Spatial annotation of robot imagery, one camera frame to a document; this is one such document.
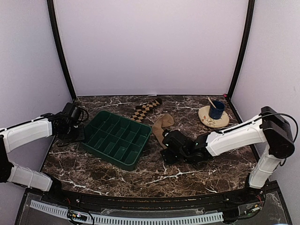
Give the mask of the tan ribbed sock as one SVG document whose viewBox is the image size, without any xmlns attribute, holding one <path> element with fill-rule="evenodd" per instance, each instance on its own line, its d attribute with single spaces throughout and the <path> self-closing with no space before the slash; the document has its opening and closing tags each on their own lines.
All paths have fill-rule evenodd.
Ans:
<svg viewBox="0 0 300 225">
<path fill-rule="evenodd" d="M 173 125 L 174 125 L 173 117 L 169 114 L 165 114 L 162 117 L 160 117 L 152 126 L 152 132 L 164 150 L 167 149 L 167 147 L 162 143 L 164 139 L 163 137 L 164 128 L 168 128 Z"/>
</svg>

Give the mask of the green plastic divider tray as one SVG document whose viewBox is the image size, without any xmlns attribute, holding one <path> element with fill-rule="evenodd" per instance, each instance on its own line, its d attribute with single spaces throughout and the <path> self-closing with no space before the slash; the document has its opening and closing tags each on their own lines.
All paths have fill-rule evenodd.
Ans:
<svg viewBox="0 0 300 225">
<path fill-rule="evenodd" d="M 117 114 L 100 111 L 84 128 L 81 146 L 114 166 L 133 171 L 152 130 L 148 125 Z"/>
</svg>

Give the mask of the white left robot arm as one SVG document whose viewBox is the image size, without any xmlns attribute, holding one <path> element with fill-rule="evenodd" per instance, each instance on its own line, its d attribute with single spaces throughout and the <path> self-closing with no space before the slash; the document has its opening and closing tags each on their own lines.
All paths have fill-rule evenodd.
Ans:
<svg viewBox="0 0 300 225">
<path fill-rule="evenodd" d="M 47 192 L 55 204 L 66 201 L 61 182 L 46 173 L 37 172 L 8 159 L 8 153 L 33 141 L 57 137 L 63 145 L 85 139 L 83 123 L 89 119 L 87 110 L 73 103 L 66 103 L 56 114 L 45 113 L 39 117 L 0 130 L 0 181 Z"/>
</svg>

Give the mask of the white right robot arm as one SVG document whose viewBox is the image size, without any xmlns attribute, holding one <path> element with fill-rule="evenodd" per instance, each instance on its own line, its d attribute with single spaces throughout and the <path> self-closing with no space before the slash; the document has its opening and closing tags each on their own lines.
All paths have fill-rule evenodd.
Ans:
<svg viewBox="0 0 300 225">
<path fill-rule="evenodd" d="M 166 131 L 162 140 L 166 149 L 161 155 L 170 165 L 181 159 L 196 165 L 230 150 L 265 143 L 265 150 L 248 177 L 247 187 L 239 194 L 243 203 L 250 203 L 256 198 L 257 189 L 261 189 L 276 168 L 295 151 L 298 135 L 292 134 L 287 117 L 288 114 L 265 106 L 260 114 L 241 124 L 199 135 L 194 141 L 178 130 Z"/>
</svg>

